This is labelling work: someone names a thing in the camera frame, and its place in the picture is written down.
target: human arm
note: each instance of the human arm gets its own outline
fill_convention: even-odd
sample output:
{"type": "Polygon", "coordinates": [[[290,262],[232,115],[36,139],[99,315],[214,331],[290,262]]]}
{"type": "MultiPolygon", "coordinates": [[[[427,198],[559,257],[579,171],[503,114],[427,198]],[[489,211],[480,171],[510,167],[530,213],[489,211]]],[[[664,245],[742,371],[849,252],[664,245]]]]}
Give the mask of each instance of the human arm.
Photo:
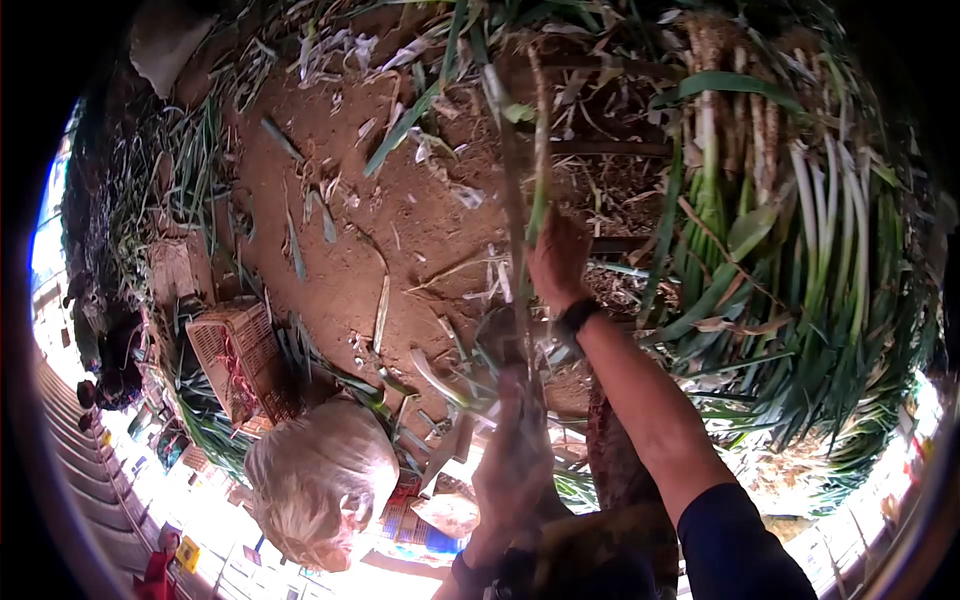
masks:
{"type": "MultiPolygon", "coordinates": [[[[553,478],[553,453],[546,433],[546,412],[526,380],[526,368],[508,367],[497,379],[500,419],[483,459],[473,474],[480,524],[461,554],[463,564],[480,575],[495,572],[515,538],[529,529],[534,507],[553,478]]],[[[454,576],[457,565],[434,594],[434,600],[471,600],[483,596],[454,576]]]]}
{"type": "MultiPolygon", "coordinates": [[[[550,214],[527,261],[538,294],[554,311],[589,298],[582,281],[588,250],[582,231],[550,214]]],[[[660,365],[601,313],[584,322],[577,342],[660,489],[694,595],[815,598],[803,571],[765,530],[753,502],[713,450],[696,409],[660,365]]]]}
{"type": "MultiPolygon", "coordinates": [[[[548,215],[537,247],[528,251],[530,276],[554,313],[589,298],[583,284],[589,238],[557,212],[548,215]]],[[[696,408],[660,365],[602,313],[577,332],[613,411],[636,455],[650,471],[674,526],[701,493],[735,482],[717,456],[696,408]]]]}

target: plastic bag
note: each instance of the plastic bag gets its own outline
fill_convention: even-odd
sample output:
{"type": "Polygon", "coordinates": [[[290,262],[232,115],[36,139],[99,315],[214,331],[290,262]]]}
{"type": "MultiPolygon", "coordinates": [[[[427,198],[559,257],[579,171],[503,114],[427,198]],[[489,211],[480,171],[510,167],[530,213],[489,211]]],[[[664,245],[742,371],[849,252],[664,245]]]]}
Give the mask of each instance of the plastic bag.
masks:
{"type": "Polygon", "coordinates": [[[283,556],[314,570],[350,567],[357,535],[379,518],[400,474],[373,414],[331,400],[279,423],[247,453],[253,518],[283,556]]]}
{"type": "Polygon", "coordinates": [[[480,510],[476,502],[461,492],[437,493],[430,499],[417,498],[410,503],[410,510],[455,540],[470,535],[480,524],[480,510]]]}

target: yellow sign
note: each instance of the yellow sign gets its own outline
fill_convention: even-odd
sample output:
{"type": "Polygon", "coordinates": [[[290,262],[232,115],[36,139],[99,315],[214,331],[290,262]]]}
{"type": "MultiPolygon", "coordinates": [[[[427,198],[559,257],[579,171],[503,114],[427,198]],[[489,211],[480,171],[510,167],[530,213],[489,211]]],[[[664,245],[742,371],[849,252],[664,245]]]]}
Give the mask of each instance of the yellow sign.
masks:
{"type": "Polygon", "coordinates": [[[197,562],[200,561],[200,546],[187,536],[183,536],[180,547],[177,548],[177,561],[191,573],[197,572],[197,562]]]}

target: wristwatch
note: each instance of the wristwatch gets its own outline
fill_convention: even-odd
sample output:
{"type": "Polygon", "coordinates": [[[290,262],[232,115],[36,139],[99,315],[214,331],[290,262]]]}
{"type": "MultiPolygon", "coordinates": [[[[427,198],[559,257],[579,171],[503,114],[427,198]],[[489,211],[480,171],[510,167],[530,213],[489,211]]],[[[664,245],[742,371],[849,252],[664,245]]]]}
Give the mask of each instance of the wristwatch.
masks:
{"type": "Polygon", "coordinates": [[[577,342],[577,333],[594,313],[603,307],[593,298],[583,298],[570,304],[557,319],[557,337],[566,344],[578,358],[584,357],[584,349],[577,342]]]}

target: black watch strap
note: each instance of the black watch strap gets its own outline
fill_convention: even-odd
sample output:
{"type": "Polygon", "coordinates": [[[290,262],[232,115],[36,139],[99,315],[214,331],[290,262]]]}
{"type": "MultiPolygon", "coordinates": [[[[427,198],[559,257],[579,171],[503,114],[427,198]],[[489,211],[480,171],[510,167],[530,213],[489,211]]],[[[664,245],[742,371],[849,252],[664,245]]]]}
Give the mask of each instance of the black watch strap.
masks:
{"type": "Polygon", "coordinates": [[[453,579],[460,589],[486,589],[496,578],[496,571],[496,566],[470,568],[464,562],[463,551],[457,553],[457,557],[453,559],[453,564],[450,566],[453,579]]]}
{"type": "Polygon", "coordinates": [[[557,319],[557,333],[562,342],[570,347],[579,357],[584,357],[584,350],[577,343],[577,333],[594,313],[603,310],[603,307],[593,298],[583,298],[570,304],[557,319]]]}

